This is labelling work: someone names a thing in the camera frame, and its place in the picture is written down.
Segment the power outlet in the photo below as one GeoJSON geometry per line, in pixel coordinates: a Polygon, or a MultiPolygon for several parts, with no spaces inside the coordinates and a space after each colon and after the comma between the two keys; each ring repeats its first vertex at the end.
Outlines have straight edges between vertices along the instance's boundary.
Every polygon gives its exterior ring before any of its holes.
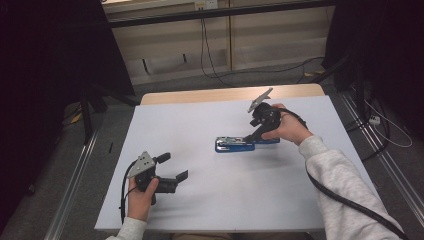
{"type": "Polygon", "coordinates": [[[206,10],[206,3],[205,1],[196,1],[194,2],[194,10],[200,11],[200,10],[206,10]]]}
{"type": "Polygon", "coordinates": [[[205,9],[217,9],[218,8],[218,0],[205,1],[205,9]]]}
{"type": "Polygon", "coordinates": [[[374,115],[372,115],[372,116],[370,117],[369,122],[370,122],[371,124],[374,124],[374,125],[379,125],[379,124],[380,124],[380,117],[379,117],[379,116],[374,116],[374,115]]]}

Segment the white sleeve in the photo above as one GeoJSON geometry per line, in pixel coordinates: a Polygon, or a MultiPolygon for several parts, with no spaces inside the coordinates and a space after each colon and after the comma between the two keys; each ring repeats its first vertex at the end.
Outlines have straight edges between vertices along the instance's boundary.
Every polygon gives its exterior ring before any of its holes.
{"type": "Polygon", "coordinates": [[[142,240],[146,226],[146,222],[126,217],[118,235],[108,237],[107,240],[142,240]]]}
{"type": "MultiPolygon", "coordinates": [[[[329,150],[318,136],[304,140],[299,145],[299,152],[306,159],[308,172],[318,182],[334,193],[380,214],[401,229],[396,220],[387,214],[380,199],[374,196],[362,180],[353,163],[342,152],[329,150]]],[[[318,191],[318,204],[328,240],[399,239],[396,234],[377,221],[327,197],[320,191],[318,191]]]]}

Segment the wire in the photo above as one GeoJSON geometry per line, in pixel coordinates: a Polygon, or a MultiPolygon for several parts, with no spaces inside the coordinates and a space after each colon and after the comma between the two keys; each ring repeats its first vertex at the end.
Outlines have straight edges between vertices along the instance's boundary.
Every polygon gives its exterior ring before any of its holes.
{"type": "MultiPolygon", "coordinates": [[[[383,105],[381,104],[381,102],[380,102],[380,100],[377,98],[377,102],[378,102],[378,104],[380,105],[380,107],[381,107],[381,110],[382,110],[382,112],[383,112],[383,115],[386,115],[386,112],[384,111],[384,108],[383,108],[383,105]]],[[[389,127],[389,125],[387,124],[384,124],[384,122],[382,122],[382,125],[383,125],[383,127],[384,127],[384,132],[385,132],[385,134],[386,134],[386,136],[388,137],[388,138],[390,138],[390,127],[389,127]]],[[[384,140],[384,142],[383,142],[383,144],[374,152],[374,153],[372,153],[371,155],[369,155],[368,157],[366,157],[366,158],[364,158],[364,159],[361,159],[361,161],[362,162],[366,162],[367,160],[369,160],[369,159],[371,159],[371,158],[373,158],[373,157],[375,157],[375,156],[377,156],[379,153],[381,153],[381,152],[383,152],[384,151],[384,149],[386,149],[387,148],[387,146],[389,145],[389,141],[387,141],[387,140],[384,140]]]]}
{"type": "Polygon", "coordinates": [[[381,225],[383,225],[384,227],[386,227],[388,230],[392,231],[394,234],[396,234],[399,238],[401,239],[405,239],[408,240],[408,237],[405,235],[405,233],[403,233],[398,227],[396,227],[392,222],[390,222],[389,220],[385,219],[384,217],[382,217],[381,215],[379,215],[378,213],[372,211],[369,208],[366,208],[358,203],[355,203],[347,198],[344,198],[336,193],[334,193],[333,191],[331,191],[330,189],[326,188],[325,186],[323,186],[320,182],[318,182],[318,180],[316,180],[315,178],[313,178],[308,170],[306,169],[306,173],[308,174],[309,179],[311,180],[312,184],[319,190],[321,191],[323,194],[325,194],[326,196],[332,198],[333,200],[340,202],[352,209],[355,209],[356,211],[365,214],[366,216],[376,220],[378,223],[380,223],[381,225]]]}
{"type": "Polygon", "coordinates": [[[202,66],[202,71],[203,71],[203,73],[205,74],[205,76],[210,77],[209,75],[207,75],[207,74],[206,74],[206,72],[205,72],[205,70],[204,70],[204,68],[203,68],[203,43],[204,43],[204,40],[203,40],[203,34],[204,34],[204,36],[205,36],[205,40],[206,40],[206,47],[208,48],[209,61],[210,61],[211,66],[212,66],[213,73],[215,74],[216,78],[218,78],[218,80],[219,80],[219,81],[220,81],[223,85],[228,86],[228,87],[235,87],[234,85],[231,85],[231,84],[228,84],[228,83],[225,83],[224,81],[222,81],[222,79],[221,79],[221,78],[218,76],[218,74],[216,73],[216,71],[215,71],[215,67],[213,66],[213,62],[212,62],[211,51],[210,51],[210,49],[209,49],[209,42],[208,42],[208,35],[207,35],[207,32],[206,32],[205,19],[203,19],[203,18],[202,18],[202,19],[200,19],[200,21],[201,21],[201,23],[202,23],[202,54],[201,54],[201,56],[200,56],[200,65],[202,66]]]}
{"type": "Polygon", "coordinates": [[[132,191],[134,191],[135,189],[137,189],[137,187],[133,187],[131,190],[129,190],[129,191],[127,192],[127,194],[125,194],[124,199],[127,199],[128,194],[130,194],[130,193],[131,193],[132,191]]]}
{"type": "Polygon", "coordinates": [[[378,129],[377,129],[377,127],[376,127],[376,124],[373,124],[374,125],[374,129],[375,129],[375,131],[381,136],[381,137],[383,137],[384,139],[386,139],[387,141],[389,141],[390,143],[392,143],[393,145],[395,145],[395,146],[398,146],[398,147],[403,147],[403,148],[407,148],[407,147],[410,147],[410,146],[412,146],[412,139],[411,139],[411,137],[405,132],[405,131],[403,131],[398,125],[396,125],[395,123],[393,123],[392,121],[390,121],[389,119],[387,119],[385,116],[383,116],[381,113],[379,113],[375,108],[373,108],[368,102],[366,102],[365,101],[365,103],[372,109],[372,110],[374,110],[374,112],[375,113],[377,113],[380,117],[382,117],[384,120],[386,120],[387,122],[389,122],[389,123],[391,123],[393,126],[395,126],[397,129],[399,129],[408,139],[409,139],[409,144],[408,145],[401,145],[401,144],[398,144],[398,143],[396,143],[396,142],[393,142],[392,140],[390,140],[389,138],[387,138],[386,136],[384,136],[382,133],[380,133],[380,131],[378,131],[378,129]]]}
{"type": "MultiPolygon", "coordinates": [[[[368,115],[369,117],[364,116],[364,117],[365,117],[364,121],[360,122],[360,124],[359,124],[359,125],[357,125],[357,126],[355,126],[355,127],[353,127],[353,128],[346,129],[346,132],[352,132],[352,131],[357,130],[357,129],[361,128],[362,126],[366,125],[366,124],[369,122],[369,119],[370,119],[370,117],[371,117],[371,109],[368,109],[368,111],[367,111],[367,112],[365,112],[365,115],[368,115]]],[[[361,120],[361,117],[357,117],[357,118],[356,118],[355,120],[353,120],[352,122],[347,123],[346,125],[344,125],[344,127],[345,127],[345,128],[348,128],[348,127],[350,127],[351,125],[353,125],[353,124],[355,124],[355,123],[358,123],[358,121],[359,121],[359,120],[361,120]]]]}
{"type": "Polygon", "coordinates": [[[303,63],[302,63],[302,76],[299,78],[299,80],[297,80],[296,84],[299,84],[300,81],[303,80],[303,77],[305,76],[305,65],[307,63],[312,62],[313,60],[323,59],[323,58],[324,57],[316,57],[316,58],[310,58],[310,59],[307,59],[307,60],[303,61],[303,63]]]}
{"type": "Polygon", "coordinates": [[[133,189],[131,189],[131,190],[130,190],[130,191],[128,191],[128,193],[124,196],[124,194],[125,194],[125,183],[127,182],[127,176],[128,176],[128,173],[130,172],[131,168],[134,166],[135,162],[137,162],[137,161],[132,162],[132,163],[130,164],[130,166],[128,166],[127,171],[125,172],[125,175],[124,175],[124,180],[123,180],[123,182],[122,182],[122,189],[121,189],[121,206],[119,207],[119,209],[121,210],[121,221],[122,221],[122,223],[124,223],[124,218],[125,218],[125,215],[126,215],[126,214],[125,214],[125,201],[126,201],[126,199],[127,199],[128,194],[129,194],[132,190],[134,190],[134,188],[133,188],[133,189]]]}
{"type": "MultiPolygon", "coordinates": [[[[218,80],[223,85],[226,85],[226,86],[235,87],[231,84],[227,84],[227,83],[223,82],[222,79],[221,79],[222,77],[226,77],[226,76],[230,76],[230,75],[236,75],[236,74],[244,74],[244,73],[280,73],[280,72],[286,72],[286,71],[290,71],[290,70],[293,70],[293,69],[296,69],[296,68],[299,68],[299,67],[304,67],[305,64],[307,64],[307,63],[309,63],[313,60],[324,58],[324,57],[315,57],[315,58],[306,59],[305,61],[303,61],[303,63],[301,63],[299,65],[296,65],[294,67],[287,68],[287,69],[281,69],[281,70],[253,70],[253,71],[229,72],[229,73],[225,73],[225,74],[222,74],[222,75],[218,75],[216,73],[216,71],[214,69],[214,65],[212,63],[212,58],[211,58],[211,55],[210,55],[210,49],[209,49],[209,44],[208,44],[208,36],[207,36],[207,31],[206,31],[206,23],[205,23],[204,19],[201,19],[201,24],[202,24],[202,53],[201,53],[201,58],[200,58],[200,65],[202,67],[203,74],[208,78],[218,78],[218,80]],[[207,49],[208,49],[209,60],[211,62],[212,70],[214,72],[214,75],[212,75],[212,76],[205,72],[204,66],[203,66],[203,53],[204,53],[204,47],[203,46],[204,46],[205,41],[206,41],[206,46],[207,46],[207,49]]],[[[305,74],[305,69],[303,68],[302,77],[301,77],[301,79],[298,80],[298,82],[300,82],[303,79],[304,74],[305,74]]]]}

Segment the hand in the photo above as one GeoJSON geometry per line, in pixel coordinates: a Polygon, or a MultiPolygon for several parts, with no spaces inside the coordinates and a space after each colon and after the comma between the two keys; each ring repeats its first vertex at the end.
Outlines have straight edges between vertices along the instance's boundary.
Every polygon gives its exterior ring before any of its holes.
{"type": "Polygon", "coordinates": [[[153,178],[152,181],[150,181],[146,192],[141,192],[137,188],[135,178],[130,178],[128,191],[131,191],[131,189],[134,188],[135,189],[128,194],[128,217],[144,222],[147,221],[150,205],[152,203],[152,196],[155,193],[158,184],[159,179],[153,178]]]}
{"type": "MultiPolygon", "coordinates": [[[[277,108],[286,108],[283,104],[274,104],[272,107],[277,108]]],[[[293,115],[286,112],[281,112],[281,123],[280,126],[270,132],[262,134],[262,138],[272,139],[272,138],[282,138],[290,142],[294,142],[299,146],[306,138],[312,136],[313,134],[306,129],[293,115]]]]}

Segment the metal frame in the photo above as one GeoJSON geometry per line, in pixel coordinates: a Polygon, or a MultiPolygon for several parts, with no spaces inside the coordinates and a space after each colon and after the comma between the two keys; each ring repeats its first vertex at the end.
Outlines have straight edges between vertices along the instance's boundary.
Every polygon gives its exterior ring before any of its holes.
{"type": "MultiPolygon", "coordinates": [[[[358,124],[362,124],[362,120],[359,118],[358,113],[356,112],[357,106],[355,101],[349,96],[342,96],[343,103],[346,108],[349,110],[350,114],[354,119],[358,119],[358,124]]],[[[382,146],[383,143],[377,137],[375,131],[370,127],[369,124],[364,125],[360,128],[368,143],[374,151],[376,151],[379,146],[382,146]]],[[[414,187],[409,183],[408,179],[402,173],[395,160],[389,154],[387,150],[382,151],[378,154],[379,160],[383,167],[386,169],[386,172],[389,174],[390,178],[395,183],[399,192],[402,194],[405,201],[408,203],[409,208],[415,214],[417,220],[420,222],[421,226],[424,227],[424,202],[421,199],[421,196],[417,193],[414,187]]]]}
{"type": "Polygon", "coordinates": [[[149,24],[156,24],[156,23],[187,21],[187,20],[194,20],[194,19],[206,19],[206,18],[237,16],[237,15],[255,14],[255,13],[328,7],[328,6],[334,6],[335,3],[336,3],[336,0],[311,0],[311,1],[296,1],[296,2],[285,2],[285,3],[277,3],[277,4],[255,5],[255,6],[248,6],[248,7],[231,7],[231,8],[204,10],[204,11],[165,14],[165,15],[158,15],[158,16],[152,16],[152,17],[112,19],[112,20],[109,20],[109,24],[111,28],[121,28],[121,27],[149,25],[149,24]]]}
{"type": "Polygon", "coordinates": [[[45,240],[58,240],[62,235],[66,220],[68,219],[68,215],[71,212],[72,205],[77,195],[79,183],[81,182],[85,168],[90,159],[91,153],[93,152],[94,145],[96,144],[97,135],[101,129],[103,120],[104,115],[102,116],[101,120],[99,120],[98,126],[94,133],[91,135],[88,143],[84,145],[84,148],[82,149],[77,166],[75,167],[71,180],[69,181],[68,187],[66,188],[65,194],[59,204],[58,209],[56,210],[52,222],[50,223],[46,236],[44,237],[45,240]]]}

